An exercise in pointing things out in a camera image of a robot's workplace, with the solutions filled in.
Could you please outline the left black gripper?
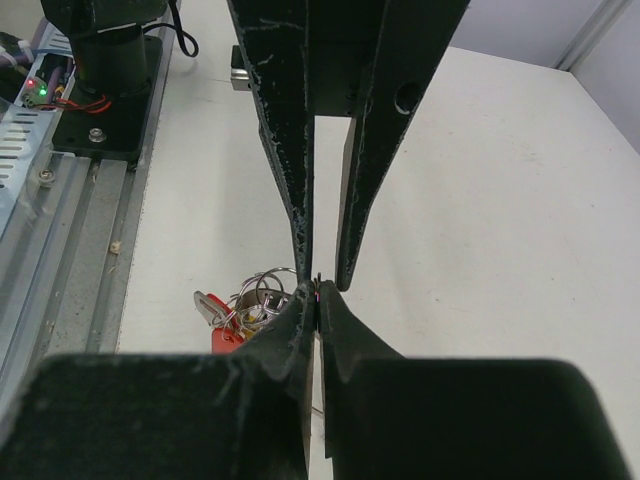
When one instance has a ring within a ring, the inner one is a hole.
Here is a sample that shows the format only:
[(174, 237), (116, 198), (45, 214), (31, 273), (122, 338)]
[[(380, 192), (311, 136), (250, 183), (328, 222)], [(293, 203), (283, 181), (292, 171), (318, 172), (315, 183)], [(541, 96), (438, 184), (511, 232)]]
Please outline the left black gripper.
[(344, 148), (336, 245), (336, 285), (346, 291), (374, 200), (469, 3), (227, 5), (300, 282), (311, 278), (312, 268), (313, 115), (355, 114)]

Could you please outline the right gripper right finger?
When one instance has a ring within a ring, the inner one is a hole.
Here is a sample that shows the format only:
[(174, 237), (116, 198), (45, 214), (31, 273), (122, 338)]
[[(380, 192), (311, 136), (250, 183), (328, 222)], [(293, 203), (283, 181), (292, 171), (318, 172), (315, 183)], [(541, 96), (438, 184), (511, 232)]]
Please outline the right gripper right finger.
[(338, 479), (627, 479), (587, 378), (555, 359), (407, 358), (317, 293), (325, 453)]

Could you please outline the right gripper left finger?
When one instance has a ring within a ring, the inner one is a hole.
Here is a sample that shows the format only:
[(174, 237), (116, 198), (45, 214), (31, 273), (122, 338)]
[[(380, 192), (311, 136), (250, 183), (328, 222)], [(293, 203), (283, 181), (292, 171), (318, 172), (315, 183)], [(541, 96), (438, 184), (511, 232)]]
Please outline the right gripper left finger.
[(315, 289), (229, 354), (44, 359), (1, 424), (5, 479), (304, 479)]

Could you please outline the large keyring with yellow grip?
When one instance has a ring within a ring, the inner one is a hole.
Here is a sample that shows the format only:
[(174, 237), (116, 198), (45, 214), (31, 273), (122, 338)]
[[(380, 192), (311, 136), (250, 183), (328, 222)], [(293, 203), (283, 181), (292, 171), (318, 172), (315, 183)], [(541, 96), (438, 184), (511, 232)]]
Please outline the large keyring with yellow grip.
[(211, 330), (212, 354), (229, 354), (264, 330), (289, 302), (291, 292), (284, 279), (297, 272), (289, 267), (275, 267), (245, 279), (239, 291), (222, 300), (213, 293), (196, 290), (196, 310)]

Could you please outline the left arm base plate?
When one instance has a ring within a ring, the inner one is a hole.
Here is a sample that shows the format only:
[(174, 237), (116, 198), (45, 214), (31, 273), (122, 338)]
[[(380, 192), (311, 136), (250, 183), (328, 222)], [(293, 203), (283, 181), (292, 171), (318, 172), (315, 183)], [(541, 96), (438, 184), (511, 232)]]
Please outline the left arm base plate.
[(57, 152), (135, 166), (163, 56), (139, 27), (72, 42), (74, 85), (52, 137)]

